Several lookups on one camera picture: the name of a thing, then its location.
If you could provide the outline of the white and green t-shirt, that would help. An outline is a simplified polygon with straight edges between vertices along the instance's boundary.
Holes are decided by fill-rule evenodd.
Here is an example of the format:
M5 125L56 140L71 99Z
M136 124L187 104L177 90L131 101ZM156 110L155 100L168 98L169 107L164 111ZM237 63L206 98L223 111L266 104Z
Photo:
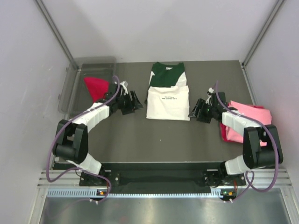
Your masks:
M189 121L189 87L184 63L154 63L145 102L147 119Z

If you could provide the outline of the pink t-shirt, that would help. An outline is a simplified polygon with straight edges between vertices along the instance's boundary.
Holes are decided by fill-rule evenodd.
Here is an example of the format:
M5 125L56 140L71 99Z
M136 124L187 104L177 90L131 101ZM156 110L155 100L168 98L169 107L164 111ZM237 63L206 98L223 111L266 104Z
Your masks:
M233 107L233 111L236 112L238 115L235 116L230 112L225 112L222 115L222 123L225 124L226 126L232 128L236 132L238 132L242 137L244 134L244 128L246 128L246 127L261 127L261 124L263 124L262 122L254 119L254 118L251 118L251 117L248 117L248 116L242 114L234 107Z

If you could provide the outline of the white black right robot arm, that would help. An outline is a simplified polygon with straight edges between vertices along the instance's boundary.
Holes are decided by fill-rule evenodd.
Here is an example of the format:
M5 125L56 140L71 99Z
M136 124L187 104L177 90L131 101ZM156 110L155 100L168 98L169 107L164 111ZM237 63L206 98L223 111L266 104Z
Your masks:
M155 93L149 91L146 100L147 119L197 121L209 124L212 119L235 131L241 136L242 154L224 161L219 167L218 179L228 185L235 175L256 168L274 166L283 161L283 154L277 128L271 124L242 114L238 108L229 107L224 92L209 89L206 100L200 98L192 111L189 111L187 94Z

